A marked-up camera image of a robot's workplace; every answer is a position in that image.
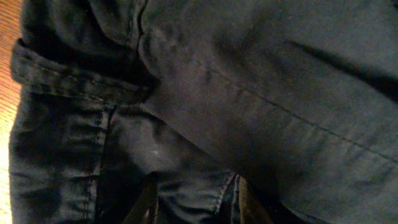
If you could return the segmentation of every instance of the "black trousers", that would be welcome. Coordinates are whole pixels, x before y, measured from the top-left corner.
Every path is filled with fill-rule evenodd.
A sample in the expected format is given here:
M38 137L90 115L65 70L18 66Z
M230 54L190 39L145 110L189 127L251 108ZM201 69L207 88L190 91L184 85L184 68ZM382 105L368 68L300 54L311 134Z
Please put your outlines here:
M308 223L398 222L390 0L26 0L21 21L14 223L121 222L149 174L159 223L220 223L238 175Z

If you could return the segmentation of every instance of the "wooden surface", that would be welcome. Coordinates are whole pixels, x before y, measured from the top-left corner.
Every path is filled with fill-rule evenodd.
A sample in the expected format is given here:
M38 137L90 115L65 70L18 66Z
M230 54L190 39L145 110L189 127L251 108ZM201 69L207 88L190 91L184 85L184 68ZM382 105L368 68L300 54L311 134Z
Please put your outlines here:
M0 223L12 223L9 202L8 139L19 102L20 86L10 78L11 49L19 38L22 0L0 0Z

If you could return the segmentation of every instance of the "black pants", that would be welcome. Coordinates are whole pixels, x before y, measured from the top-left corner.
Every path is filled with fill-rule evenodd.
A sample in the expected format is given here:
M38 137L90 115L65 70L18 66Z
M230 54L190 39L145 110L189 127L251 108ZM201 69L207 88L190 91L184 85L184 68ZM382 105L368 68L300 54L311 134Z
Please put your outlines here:
M160 222L217 222L239 174L309 223L397 223L391 1L28 0L21 20L14 223L117 223L148 174Z

